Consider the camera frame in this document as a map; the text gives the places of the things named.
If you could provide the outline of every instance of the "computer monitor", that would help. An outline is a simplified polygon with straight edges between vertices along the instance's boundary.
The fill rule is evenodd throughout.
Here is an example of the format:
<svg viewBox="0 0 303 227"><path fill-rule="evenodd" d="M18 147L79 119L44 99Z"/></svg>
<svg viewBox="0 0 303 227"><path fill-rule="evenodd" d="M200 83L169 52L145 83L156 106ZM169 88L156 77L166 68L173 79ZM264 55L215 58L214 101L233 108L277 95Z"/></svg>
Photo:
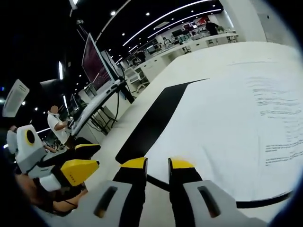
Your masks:
<svg viewBox="0 0 303 227"><path fill-rule="evenodd" d="M105 91L115 82L91 34L86 40L82 67L97 93Z"/></svg>

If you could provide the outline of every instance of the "screen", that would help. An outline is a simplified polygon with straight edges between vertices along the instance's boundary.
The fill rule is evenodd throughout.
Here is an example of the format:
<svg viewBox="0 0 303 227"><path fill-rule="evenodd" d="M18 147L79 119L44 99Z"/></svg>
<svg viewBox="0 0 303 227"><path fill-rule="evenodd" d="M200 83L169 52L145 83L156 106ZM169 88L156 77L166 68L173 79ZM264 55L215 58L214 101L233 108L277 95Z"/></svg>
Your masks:
<svg viewBox="0 0 303 227"><path fill-rule="evenodd" d="M182 35L182 34L183 34L183 31L182 31L181 29L172 32L172 35L173 35L174 37L177 37L177 36Z"/></svg>
<svg viewBox="0 0 303 227"><path fill-rule="evenodd" d="M90 34L85 45L82 67L97 91L105 84L111 84L111 81L113 81Z"/></svg>

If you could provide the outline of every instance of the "white cabinet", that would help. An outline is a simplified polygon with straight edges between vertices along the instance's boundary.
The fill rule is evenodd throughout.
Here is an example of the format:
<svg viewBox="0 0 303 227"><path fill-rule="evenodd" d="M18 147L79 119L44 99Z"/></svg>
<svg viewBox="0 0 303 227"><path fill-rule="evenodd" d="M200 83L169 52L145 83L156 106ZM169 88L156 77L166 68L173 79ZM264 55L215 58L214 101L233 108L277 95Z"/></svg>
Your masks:
<svg viewBox="0 0 303 227"><path fill-rule="evenodd" d="M152 82L167 66L163 58L155 57L143 64L141 69L149 82Z"/></svg>

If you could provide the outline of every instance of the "white paper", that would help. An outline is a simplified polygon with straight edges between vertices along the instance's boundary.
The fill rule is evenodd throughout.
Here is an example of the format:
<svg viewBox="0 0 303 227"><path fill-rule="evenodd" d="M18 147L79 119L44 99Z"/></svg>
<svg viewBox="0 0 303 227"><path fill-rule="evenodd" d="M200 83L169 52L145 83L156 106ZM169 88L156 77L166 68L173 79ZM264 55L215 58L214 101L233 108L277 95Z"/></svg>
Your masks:
<svg viewBox="0 0 303 227"><path fill-rule="evenodd" d="M146 154L148 174L168 183L168 158L178 157L237 201L291 191L303 163L300 77L279 64L251 63L190 84Z"/></svg>

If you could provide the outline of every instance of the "black cable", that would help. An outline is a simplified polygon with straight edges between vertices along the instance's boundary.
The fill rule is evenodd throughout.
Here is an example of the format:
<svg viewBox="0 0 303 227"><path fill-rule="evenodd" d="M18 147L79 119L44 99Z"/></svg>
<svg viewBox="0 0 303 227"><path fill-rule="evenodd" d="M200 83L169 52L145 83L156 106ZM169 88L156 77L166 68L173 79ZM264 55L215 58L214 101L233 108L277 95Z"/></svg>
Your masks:
<svg viewBox="0 0 303 227"><path fill-rule="evenodd" d="M119 73L117 72L116 68L114 67L113 63L111 62L110 57L109 57L109 55L108 55L107 51L105 51L105 53L106 53L106 55L107 55L107 58L108 58L108 60L109 60L109 63L112 65L112 67L114 68L114 70L115 70L116 74L119 76ZM123 80L125 81L125 73L124 73L124 69L123 69L123 68L120 68L120 69L121 69L122 74L123 74ZM127 83L126 83L126 86L127 86L127 88L128 88L128 91L131 93L131 90L130 90L130 88L129 88L129 86L128 86L128 84L127 84Z"/></svg>
<svg viewBox="0 0 303 227"><path fill-rule="evenodd" d="M106 117L108 118L108 119L110 119L110 120L114 120L112 117L110 117L110 116L108 116L108 114L104 111L104 109L103 108L101 108L101 111L106 115Z"/></svg>
<svg viewBox="0 0 303 227"><path fill-rule="evenodd" d="M96 126L99 127L101 130L105 131L106 133L108 133L108 131L106 130L106 126L103 126L103 123L100 122L99 120L96 119L95 116L92 116L92 123Z"/></svg>
<svg viewBox="0 0 303 227"><path fill-rule="evenodd" d="M117 100L117 113L115 115L115 121L117 120L118 113L119 113L119 93L117 93L117 97L118 97L118 100Z"/></svg>
<svg viewBox="0 0 303 227"><path fill-rule="evenodd" d="M104 120L104 118L101 116L101 114L99 113L99 111L97 111L97 113L99 114L99 116L102 118L102 120L104 121L104 124L106 125L106 121ZM94 117L94 120L97 121L100 125L103 126L103 122L97 120L96 117Z"/></svg>
<svg viewBox="0 0 303 227"><path fill-rule="evenodd" d="M103 131L104 131L105 133L108 133L108 131L107 131L107 130L104 130L104 129L103 129L103 130L102 130L102 129L101 129L101 130L99 130L99 129L97 129L97 128L93 127L92 125L90 125L89 123L87 123L87 124L88 124L88 125L89 125L89 126L92 128L92 129L94 129L94 130L96 130L96 131L98 131L98 132L103 132Z"/></svg>
<svg viewBox="0 0 303 227"><path fill-rule="evenodd" d="M64 200L64 202L66 202L66 203L68 203L68 204L74 206L75 208L77 208L77 206L76 206L75 204L71 203L71 202L68 202L68 201L66 201L66 200Z"/></svg>

